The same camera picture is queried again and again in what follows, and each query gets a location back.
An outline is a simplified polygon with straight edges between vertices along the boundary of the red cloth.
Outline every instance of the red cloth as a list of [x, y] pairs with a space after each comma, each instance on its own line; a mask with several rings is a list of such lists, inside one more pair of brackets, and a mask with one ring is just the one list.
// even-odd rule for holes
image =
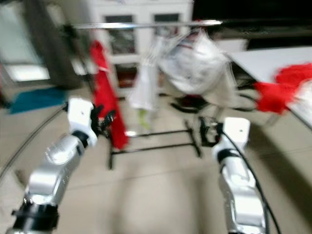
[[99, 66], [99, 71], [95, 79], [97, 88], [94, 92], [94, 102], [96, 106], [104, 106], [103, 110], [99, 114], [99, 117], [105, 117], [106, 114], [111, 110], [116, 111], [116, 118], [114, 119], [111, 126], [112, 143], [115, 148], [122, 149], [128, 143], [128, 137], [125, 133], [126, 128], [122, 120], [117, 99], [115, 98], [114, 91], [106, 74], [106, 71], [108, 71], [108, 66], [103, 55], [103, 51], [104, 48], [100, 42], [95, 41], [91, 45], [91, 56], [95, 63]]
[[279, 71], [276, 83], [257, 82], [256, 90], [261, 94], [258, 110], [282, 114], [287, 104], [293, 101], [301, 83], [312, 79], [312, 63], [292, 65]]

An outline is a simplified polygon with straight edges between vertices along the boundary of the white cabinet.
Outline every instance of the white cabinet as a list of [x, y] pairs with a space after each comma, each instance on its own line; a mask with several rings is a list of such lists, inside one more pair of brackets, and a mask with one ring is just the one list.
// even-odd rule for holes
[[[92, 0], [88, 11], [92, 23], [190, 21], [191, 0]], [[186, 27], [171, 30], [186, 31]], [[95, 30], [94, 36], [108, 49], [112, 63], [111, 83], [119, 96], [132, 87], [140, 59], [157, 33], [155, 28]]]

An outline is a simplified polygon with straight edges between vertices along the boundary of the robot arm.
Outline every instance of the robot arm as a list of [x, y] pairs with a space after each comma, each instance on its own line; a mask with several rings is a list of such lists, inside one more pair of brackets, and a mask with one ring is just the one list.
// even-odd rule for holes
[[113, 120], [114, 112], [110, 112], [99, 127], [100, 110], [80, 98], [69, 100], [71, 133], [62, 136], [44, 153], [42, 164], [30, 176], [20, 209], [12, 213], [17, 218], [7, 234], [52, 233], [58, 222], [58, 205], [72, 172], [79, 165], [85, 148], [95, 146], [101, 130]]
[[[240, 150], [249, 136], [250, 122], [244, 118], [225, 118], [223, 132]], [[225, 135], [212, 148], [213, 157], [220, 165], [219, 186], [225, 202], [228, 232], [231, 234], [264, 234], [263, 201], [258, 195], [256, 181], [239, 152]]]

